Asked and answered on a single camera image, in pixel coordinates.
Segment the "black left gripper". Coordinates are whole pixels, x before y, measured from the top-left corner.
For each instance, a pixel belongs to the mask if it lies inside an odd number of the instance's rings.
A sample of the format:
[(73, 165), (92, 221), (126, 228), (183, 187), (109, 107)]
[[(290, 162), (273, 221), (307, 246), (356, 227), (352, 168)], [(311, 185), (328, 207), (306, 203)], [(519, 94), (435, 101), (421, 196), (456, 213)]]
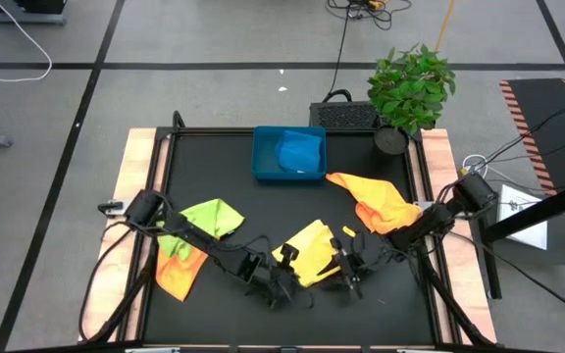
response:
[(245, 296), (257, 296), (263, 299), (271, 310), (292, 303), (299, 295), (306, 294), (302, 306), (312, 309), (315, 305), (314, 295), (307, 291), (299, 281), (291, 262), (296, 260), (299, 250), (294, 246), (284, 243), (280, 250), (281, 266), (259, 267), (251, 281)]

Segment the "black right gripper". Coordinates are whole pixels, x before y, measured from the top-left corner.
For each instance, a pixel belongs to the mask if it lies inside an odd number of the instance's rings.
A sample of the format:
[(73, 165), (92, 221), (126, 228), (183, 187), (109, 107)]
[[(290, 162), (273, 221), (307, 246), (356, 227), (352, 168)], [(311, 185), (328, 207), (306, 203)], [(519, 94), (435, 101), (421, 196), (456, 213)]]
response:
[(319, 272), (322, 277), (319, 285), (325, 290), (345, 289), (353, 299), (362, 299), (361, 280), (368, 274), (388, 263), (395, 251), (386, 245), (380, 245), (376, 251), (365, 248), (347, 250), (338, 238), (331, 240), (334, 254), (329, 262), (331, 268), (339, 268), (334, 272)]

